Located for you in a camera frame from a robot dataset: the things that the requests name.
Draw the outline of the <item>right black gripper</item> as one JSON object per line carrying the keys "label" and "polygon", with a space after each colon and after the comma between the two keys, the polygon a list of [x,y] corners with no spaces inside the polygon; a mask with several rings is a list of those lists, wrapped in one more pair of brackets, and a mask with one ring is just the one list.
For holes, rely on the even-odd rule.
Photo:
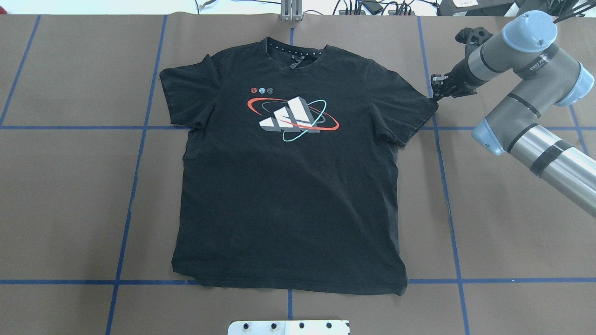
{"label": "right black gripper", "polygon": [[463,59],[446,75],[432,74],[431,87],[442,85],[444,89],[433,91],[434,100],[474,95],[480,86],[480,79],[471,72],[468,59]]}

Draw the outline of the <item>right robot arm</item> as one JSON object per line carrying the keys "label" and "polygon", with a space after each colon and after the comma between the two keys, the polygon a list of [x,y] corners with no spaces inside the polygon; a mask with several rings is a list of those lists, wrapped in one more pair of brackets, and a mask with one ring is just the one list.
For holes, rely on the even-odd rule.
{"label": "right robot arm", "polygon": [[464,59],[447,74],[431,76],[433,99],[474,95],[512,70],[520,83],[473,129],[473,138],[494,155],[512,155],[594,216],[595,161],[538,123],[553,105],[572,105],[595,83],[583,64],[559,47],[557,34],[557,25],[539,10],[522,13],[497,34],[462,29],[456,40],[465,45]]}

